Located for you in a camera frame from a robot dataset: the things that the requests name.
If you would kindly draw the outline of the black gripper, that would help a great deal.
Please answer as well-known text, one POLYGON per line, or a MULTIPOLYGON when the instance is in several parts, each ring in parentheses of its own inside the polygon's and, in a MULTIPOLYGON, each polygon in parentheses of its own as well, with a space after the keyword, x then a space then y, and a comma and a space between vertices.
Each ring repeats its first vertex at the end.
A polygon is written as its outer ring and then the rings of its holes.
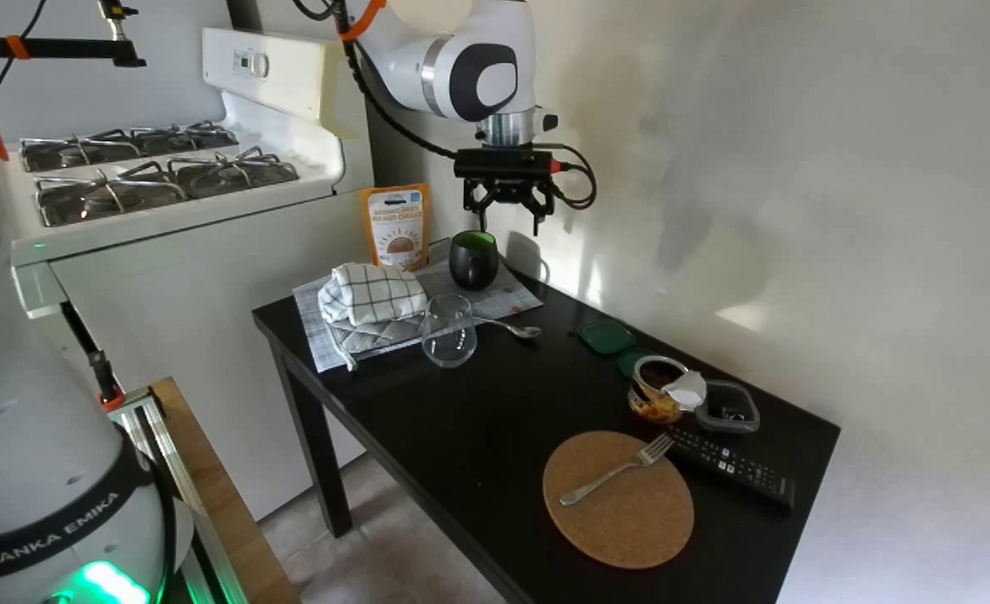
POLYGON ((453 156, 453 175, 464 181, 464 218, 469 232, 487 232, 493 202, 525 204, 532 233, 542 233, 551 214, 555 156, 533 146, 464 146, 453 156))

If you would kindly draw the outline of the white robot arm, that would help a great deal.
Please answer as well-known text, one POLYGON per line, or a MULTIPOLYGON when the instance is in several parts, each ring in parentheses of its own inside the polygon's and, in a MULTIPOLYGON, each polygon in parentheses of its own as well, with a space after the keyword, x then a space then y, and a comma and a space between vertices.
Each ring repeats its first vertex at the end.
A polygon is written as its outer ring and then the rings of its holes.
POLYGON ((177 379, 241 501, 308 482, 252 311, 360 248, 368 98, 533 136, 527 0, 420 34, 325 0, 313 35, 223 0, 0 0, 0 599, 81 554, 163 568, 164 504, 106 408, 177 379))

